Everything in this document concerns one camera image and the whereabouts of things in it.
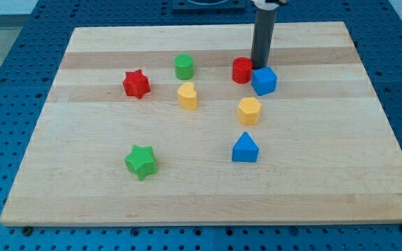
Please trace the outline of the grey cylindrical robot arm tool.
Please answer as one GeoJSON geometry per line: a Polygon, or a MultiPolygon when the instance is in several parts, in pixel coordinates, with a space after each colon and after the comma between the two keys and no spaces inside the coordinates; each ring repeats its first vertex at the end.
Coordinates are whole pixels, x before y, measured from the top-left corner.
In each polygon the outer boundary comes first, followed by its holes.
{"type": "Polygon", "coordinates": [[[251,47],[251,61],[253,69],[261,69],[267,66],[274,25],[276,22],[277,8],[288,5],[288,0],[253,0],[257,8],[255,24],[253,28],[253,40],[251,47]]]}

